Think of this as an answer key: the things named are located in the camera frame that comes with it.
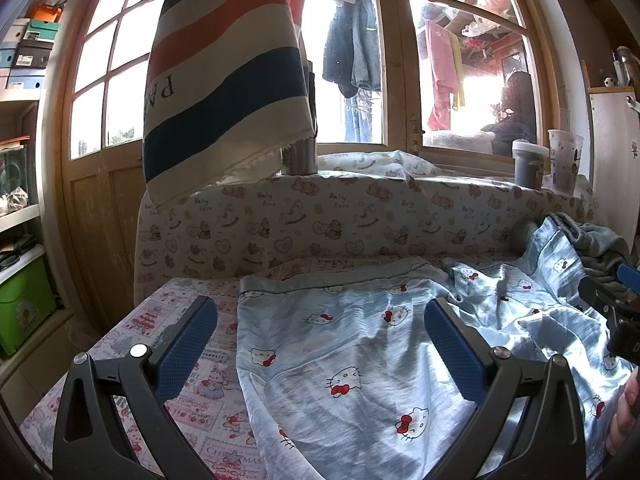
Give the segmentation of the right hand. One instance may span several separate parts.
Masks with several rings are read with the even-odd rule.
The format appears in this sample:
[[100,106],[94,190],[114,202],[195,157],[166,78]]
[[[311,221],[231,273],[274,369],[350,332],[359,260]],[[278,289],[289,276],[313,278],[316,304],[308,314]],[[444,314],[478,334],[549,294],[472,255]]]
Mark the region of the right hand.
[[617,401],[616,412],[611,420],[610,432],[606,438],[606,450],[608,454],[615,455],[631,434],[637,417],[632,414],[632,409],[639,399],[638,367],[634,369],[624,392]]

